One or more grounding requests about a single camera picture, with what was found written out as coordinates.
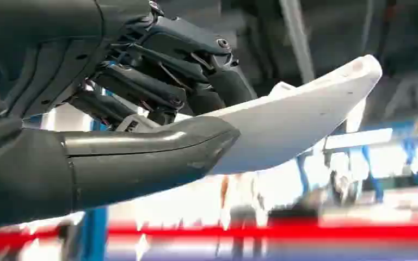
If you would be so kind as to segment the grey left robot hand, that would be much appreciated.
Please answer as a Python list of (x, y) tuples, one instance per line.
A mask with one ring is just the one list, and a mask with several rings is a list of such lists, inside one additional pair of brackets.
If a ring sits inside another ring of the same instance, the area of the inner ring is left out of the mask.
[(0, 227), (200, 179), (257, 97), (222, 36), (153, 1), (0, 1)]

